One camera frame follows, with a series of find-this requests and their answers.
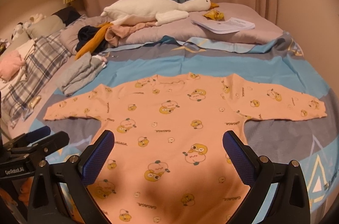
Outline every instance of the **gray pillow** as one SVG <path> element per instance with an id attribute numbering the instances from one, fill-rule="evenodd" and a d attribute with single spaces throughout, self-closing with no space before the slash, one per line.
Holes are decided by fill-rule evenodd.
<path id="1" fill-rule="evenodd" d="M 68 25 L 66 29 L 61 32 L 59 40 L 67 50 L 69 50 L 73 55 L 76 55 L 77 51 L 75 51 L 75 48 L 79 42 L 79 30 L 87 25 L 96 27 L 102 23 L 110 21 L 112 20 L 108 17 L 87 17 L 86 15 L 82 15 L 79 19 Z"/>
<path id="2" fill-rule="evenodd" d="M 21 45 L 25 44 L 27 41 L 29 41 L 30 38 L 28 36 L 28 34 L 26 34 L 25 32 L 23 32 L 20 36 L 18 36 L 17 38 L 15 38 L 13 40 L 13 42 L 6 48 L 6 50 L 1 54 L 0 56 L 0 61 L 3 59 L 3 57 L 14 51 L 15 49 L 17 49 L 18 47 L 20 47 Z"/>
<path id="3" fill-rule="evenodd" d="M 65 27 L 66 26 L 60 17 L 57 15 L 51 15 L 35 24 L 32 24 L 28 27 L 26 32 L 34 39 L 42 36 L 49 36 L 61 29 L 64 29 Z"/>

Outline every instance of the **pink pillow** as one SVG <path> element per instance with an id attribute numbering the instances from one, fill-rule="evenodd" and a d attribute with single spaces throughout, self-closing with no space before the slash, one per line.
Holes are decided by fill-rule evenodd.
<path id="1" fill-rule="evenodd" d="M 4 58 L 0 62 L 0 78 L 9 82 L 11 77 L 19 71 L 21 66 L 25 63 L 22 60 L 19 52 L 17 50 L 13 50 L 4 56 Z"/>

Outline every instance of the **black pillow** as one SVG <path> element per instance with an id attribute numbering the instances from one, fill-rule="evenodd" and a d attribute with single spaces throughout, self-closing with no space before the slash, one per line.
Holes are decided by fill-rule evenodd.
<path id="1" fill-rule="evenodd" d="M 66 26 L 77 20 L 81 15 L 78 13 L 78 11 L 72 7 L 68 6 L 66 8 L 63 8 L 57 12 L 54 13 L 54 15 L 57 15 L 61 18 L 62 22 L 65 23 Z"/>

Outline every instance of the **white goose plush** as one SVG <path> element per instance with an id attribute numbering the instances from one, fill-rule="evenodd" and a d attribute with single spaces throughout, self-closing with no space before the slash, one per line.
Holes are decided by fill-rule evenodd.
<path id="1" fill-rule="evenodd" d="M 189 0 L 177 3 L 173 0 L 119 0 L 105 7 L 101 16 L 113 19 L 114 25 L 134 26 L 141 22 L 156 20 L 156 26 L 181 20 L 189 12 L 202 12 L 218 7 L 210 0 Z"/>

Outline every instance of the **shirt sleeve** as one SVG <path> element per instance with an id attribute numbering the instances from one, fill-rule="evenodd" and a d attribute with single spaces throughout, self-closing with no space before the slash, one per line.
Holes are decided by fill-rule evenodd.
<path id="1" fill-rule="evenodd" d="M 230 87 L 226 96 L 233 111 L 255 120 L 310 120 L 326 117 L 325 103 L 282 85 L 256 83 L 238 75 L 223 78 Z"/>
<path id="2" fill-rule="evenodd" d="M 69 117 L 94 118 L 100 121 L 110 117 L 111 101 L 119 91 L 100 84 L 91 92 L 65 99 L 47 108 L 44 120 L 62 120 Z"/>

